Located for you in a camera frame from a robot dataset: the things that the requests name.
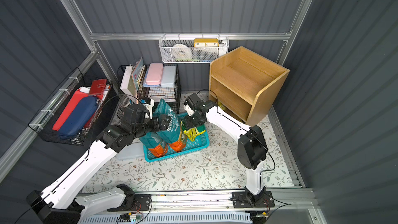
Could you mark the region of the teal fertilizer bag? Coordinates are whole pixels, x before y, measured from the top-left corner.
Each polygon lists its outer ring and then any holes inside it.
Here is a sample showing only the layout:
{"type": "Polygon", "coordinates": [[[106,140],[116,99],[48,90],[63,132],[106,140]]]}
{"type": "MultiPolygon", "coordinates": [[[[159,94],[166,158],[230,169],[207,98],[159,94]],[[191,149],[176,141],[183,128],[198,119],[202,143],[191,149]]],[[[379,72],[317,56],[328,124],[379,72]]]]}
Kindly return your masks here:
{"type": "Polygon", "coordinates": [[[159,117],[161,115],[169,116],[171,121],[165,131],[159,131],[157,134],[171,147],[172,150],[175,152],[182,151],[186,146],[187,137],[181,129],[181,125],[176,113],[163,99],[160,100],[156,110],[153,113],[153,117],[159,117]]]}
{"type": "Polygon", "coordinates": [[[145,136],[139,138],[139,140],[156,158],[162,157],[168,152],[167,143],[155,132],[149,132],[145,136]]]}

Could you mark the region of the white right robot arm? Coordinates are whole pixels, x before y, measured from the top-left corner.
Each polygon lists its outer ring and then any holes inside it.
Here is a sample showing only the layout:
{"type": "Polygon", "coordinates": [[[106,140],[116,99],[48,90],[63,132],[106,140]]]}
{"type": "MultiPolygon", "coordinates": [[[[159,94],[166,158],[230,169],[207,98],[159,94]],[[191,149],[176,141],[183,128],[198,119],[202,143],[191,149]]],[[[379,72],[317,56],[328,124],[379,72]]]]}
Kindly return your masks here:
{"type": "Polygon", "coordinates": [[[254,197],[261,195],[264,186],[261,173],[268,154],[263,131],[257,125],[246,125],[223,111],[218,104],[203,101],[196,93],[184,101],[187,115],[182,123],[187,129],[196,128],[206,122],[216,125],[237,143],[237,157],[246,168],[245,189],[254,197]]]}

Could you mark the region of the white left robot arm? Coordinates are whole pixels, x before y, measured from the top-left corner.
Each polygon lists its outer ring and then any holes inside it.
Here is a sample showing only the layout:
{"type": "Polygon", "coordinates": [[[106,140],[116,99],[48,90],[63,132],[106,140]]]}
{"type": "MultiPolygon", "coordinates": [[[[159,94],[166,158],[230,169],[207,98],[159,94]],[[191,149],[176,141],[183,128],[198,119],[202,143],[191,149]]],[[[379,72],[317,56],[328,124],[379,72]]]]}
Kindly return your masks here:
{"type": "Polygon", "coordinates": [[[129,105],[121,121],[107,126],[62,176],[42,191],[34,190],[27,196],[30,208],[44,224],[77,224],[102,211],[128,210],[134,204],[135,192],[125,184],[101,194],[77,195],[116,154],[149,132],[167,130],[171,120],[165,114],[152,117],[149,105],[129,105]]]}

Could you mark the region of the teal plastic basket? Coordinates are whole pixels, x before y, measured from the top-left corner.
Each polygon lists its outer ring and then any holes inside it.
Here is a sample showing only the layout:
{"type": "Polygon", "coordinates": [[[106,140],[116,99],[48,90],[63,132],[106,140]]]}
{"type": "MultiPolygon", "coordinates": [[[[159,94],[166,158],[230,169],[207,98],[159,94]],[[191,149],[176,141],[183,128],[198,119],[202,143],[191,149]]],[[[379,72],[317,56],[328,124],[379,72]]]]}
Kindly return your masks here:
{"type": "MultiPolygon", "coordinates": [[[[183,120],[184,116],[186,116],[186,114],[176,114],[178,117],[178,120],[180,122],[181,125],[181,121],[183,120]]],[[[171,149],[171,147],[168,145],[168,152],[166,155],[156,158],[153,154],[150,153],[150,151],[144,146],[144,156],[145,156],[145,160],[147,162],[155,162],[155,161],[160,161],[160,160],[164,160],[164,159],[169,159],[172,157],[176,157],[176,156],[180,156],[180,155],[186,155],[190,152],[196,152],[196,151],[200,151],[206,147],[208,147],[210,144],[209,141],[209,137],[207,134],[207,131],[198,136],[196,138],[196,140],[194,142],[191,142],[189,140],[187,140],[186,142],[186,146],[185,148],[180,151],[180,152],[175,152],[174,150],[171,149]]]]}

